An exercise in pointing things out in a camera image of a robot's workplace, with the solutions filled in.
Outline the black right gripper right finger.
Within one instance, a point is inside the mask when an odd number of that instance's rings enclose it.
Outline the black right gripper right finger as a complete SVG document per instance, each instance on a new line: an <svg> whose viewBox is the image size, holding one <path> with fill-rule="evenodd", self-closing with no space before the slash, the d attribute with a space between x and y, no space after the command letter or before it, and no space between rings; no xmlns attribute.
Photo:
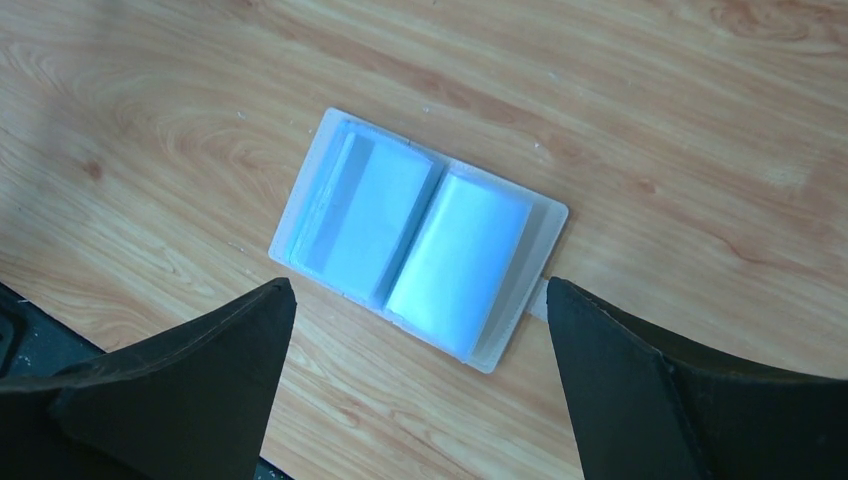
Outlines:
<svg viewBox="0 0 848 480"><path fill-rule="evenodd" d="M843 479L847 383L690 340L552 278L548 324L588 479Z"/></svg>

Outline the grey translucent card holder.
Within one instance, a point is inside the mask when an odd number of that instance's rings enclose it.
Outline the grey translucent card holder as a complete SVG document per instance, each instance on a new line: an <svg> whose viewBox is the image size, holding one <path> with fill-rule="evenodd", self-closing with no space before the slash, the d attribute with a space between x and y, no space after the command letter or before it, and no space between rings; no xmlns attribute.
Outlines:
<svg viewBox="0 0 848 480"><path fill-rule="evenodd" d="M569 216L550 197L329 108L268 253L482 373L525 313Z"/></svg>

